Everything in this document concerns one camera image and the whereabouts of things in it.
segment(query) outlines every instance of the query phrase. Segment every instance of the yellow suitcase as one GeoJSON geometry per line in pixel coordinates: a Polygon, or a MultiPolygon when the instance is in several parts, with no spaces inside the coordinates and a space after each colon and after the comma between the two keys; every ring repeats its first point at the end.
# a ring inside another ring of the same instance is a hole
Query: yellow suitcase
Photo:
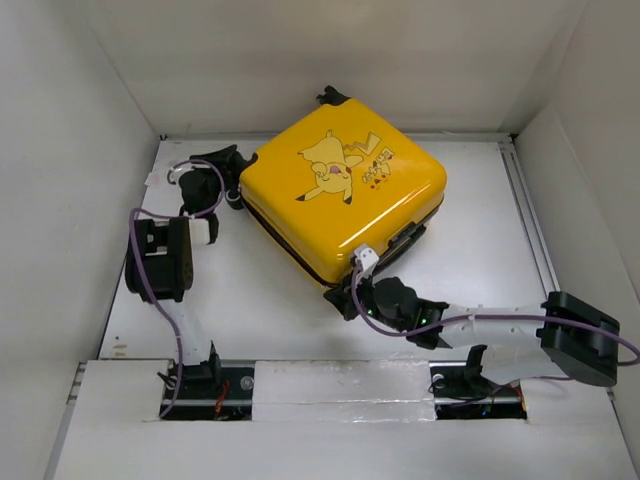
{"type": "Polygon", "coordinates": [[[317,282],[335,287],[367,244],[382,270],[444,198],[433,157],[358,100],[327,87],[321,106],[258,149],[240,174],[245,207],[317,282]]]}

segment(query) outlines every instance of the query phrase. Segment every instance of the silver strip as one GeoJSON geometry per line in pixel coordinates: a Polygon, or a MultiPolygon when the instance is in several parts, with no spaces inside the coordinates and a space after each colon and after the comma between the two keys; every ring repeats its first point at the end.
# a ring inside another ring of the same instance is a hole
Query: silver strip
{"type": "Polygon", "coordinates": [[[525,233],[527,234],[536,267],[538,268],[542,288],[547,294],[549,292],[560,290],[558,278],[553,270],[553,265],[549,256],[549,250],[544,243],[540,224],[538,223],[538,219],[533,209],[531,196],[527,190],[522,169],[518,162],[516,149],[511,139],[500,142],[499,146],[500,153],[502,154],[502,160],[504,162],[505,169],[507,170],[507,176],[511,183],[511,190],[513,191],[516,206],[520,213],[520,219],[525,233]]]}
{"type": "Polygon", "coordinates": [[[58,468],[60,455],[62,455],[64,442],[67,439],[67,432],[69,431],[69,425],[71,424],[71,417],[73,417],[74,409],[75,404],[69,404],[67,405],[64,414],[62,415],[62,421],[60,422],[60,427],[58,428],[58,435],[53,442],[53,448],[51,449],[51,455],[49,456],[47,469],[44,472],[44,480],[53,480],[56,475],[56,469],[58,468]]]}
{"type": "Polygon", "coordinates": [[[84,371],[87,368],[86,363],[78,364],[76,368],[76,375],[73,378],[71,390],[67,396],[67,406],[62,414],[62,420],[58,427],[58,434],[53,442],[53,448],[51,449],[51,455],[49,455],[49,462],[47,463],[47,469],[44,472],[44,480],[53,480],[58,468],[58,462],[60,461],[60,455],[64,447],[64,442],[67,438],[67,432],[69,431],[69,425],[71,424],[71,418],[73,417],[73,411],[76,408],[76,399],[80,393],[80,387],[82,386],[82,378],[84,371]]]}
{"type": "Polygon", "coordinates": [[[464,360],[449,360],[449,361],[432,361],[429,360],[429,368],[432,367],[464,367],[467,364],[464,360]]]}
{"type": "MultiPolygon", "coordinates": [[[[436,406],[440,405],[455,405],[456,403],[462,403],[461,400],[454,400],[453,398],[434,398],[433,402],[436,406]]],[[[485,405],[485,404],[511,404],[511,403],[520,403],[520,399],[518,397],[496,397],[495,399],[491,399],[491,397],[483,398],[482,400],[478,400],[477,402],[473,402],[474,405],[485,405]]]]}

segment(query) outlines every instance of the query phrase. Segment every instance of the white platform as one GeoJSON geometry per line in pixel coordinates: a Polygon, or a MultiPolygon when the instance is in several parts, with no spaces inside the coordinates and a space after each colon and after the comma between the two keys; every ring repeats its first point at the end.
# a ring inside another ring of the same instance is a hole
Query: white platform
{"type": "MultiPolygon", "coordinates": [[[[385,275],[400,276],[424,298],[462,305],[544,300],[498,143],[415,138],[447,169],[446,198],[424,237],[385,275]]],[[[230,143],[249,157],[267,139],[162,142],[154,167],[161,182],[148,188],[144,208],[178,212],[179,189],[164,181],[171,164],[230,143]]],[[[218,215],[218,241],[194,252],[190,302],[223,359],[466,358],[465,352],[430,352],[381,336],[361,321],[344,322],[246,212],[223,203],[218,215]],[[238,301],[229,301],[233,297],[238,301]]],[[[166,322],[121,281],[100,358],[171,358],[174,348],[166,322]]]]}
{"type": "Polygon", "coordinates": [[[165,422],[166,364],[89,363],[55,480],[636,478],[600,388],[527,381],[529,421],[165,422]]]}

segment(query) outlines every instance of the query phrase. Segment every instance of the pikachu graphic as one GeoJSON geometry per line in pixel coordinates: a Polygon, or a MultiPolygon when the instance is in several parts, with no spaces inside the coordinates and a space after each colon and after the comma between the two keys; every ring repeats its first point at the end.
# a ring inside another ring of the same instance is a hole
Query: pikachu graphic
{"type": "Polygon", "coordinates": [[[331,130],[325,138],[299,154],[311,162],[311,171],[314,173],[317,186],[296,200],[306,202],[322,193],[342,193],[342,201],[351,205],[352,168],[363,161],[360,155],[345,155],[342,142],[333,136],[331,130]]]}

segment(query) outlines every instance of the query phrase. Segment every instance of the black clamp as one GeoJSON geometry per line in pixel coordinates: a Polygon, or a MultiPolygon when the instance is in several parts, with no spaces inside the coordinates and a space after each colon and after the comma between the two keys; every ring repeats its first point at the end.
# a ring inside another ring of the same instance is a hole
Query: black clamp
{"type": "MultiPolygon", "coordinates": [[[[351,295],[351,275],[353,273],[347,275],[338,287],[327,290],[323,295],[345,320],[353,320],[358,316],[351,295]]],[[[357,287],[357,297],[369,317],[398,332],[408,332],[437,323],[449,308],[446,302],[419,298],[416,291],[404,285],[398,277],[384,278],[375,284],[371,279],[365,279],[357,287]]],[[[448,348],[439,338],[441,331],[442,328],[436,328],[406,338],[428,350],[448,348]]]]}
{"type": "MultiPolygon", "coordinates": [[[[176,217],[166,222],[136,220],[134,226],[142,265],[156,298],[181,302],[184,292],[193,284],[189,219],[176,217]]],[[[142,284],[131,241],[124,278],[130,292],[140,295],[144,302],[151,302],[142,284]]]]}
{"type": "MultiPolygon", "coordinates": [[[[216,152],[191,155],[189,157],[189,160],[205,160],[220,171],[225,185],[225,199],[234,210],[242,210],[243,208],[242,197],[240,195],[240,174],[245,168],[256,162],[257,159],[258,156],[254,153],[251,160],[245,160],[240,152],[238,152],[237,145],[230,145],[216,152]]],[[[208,169],[208,172],[216,176],[215,172],[210,169],[208,169]]]]}

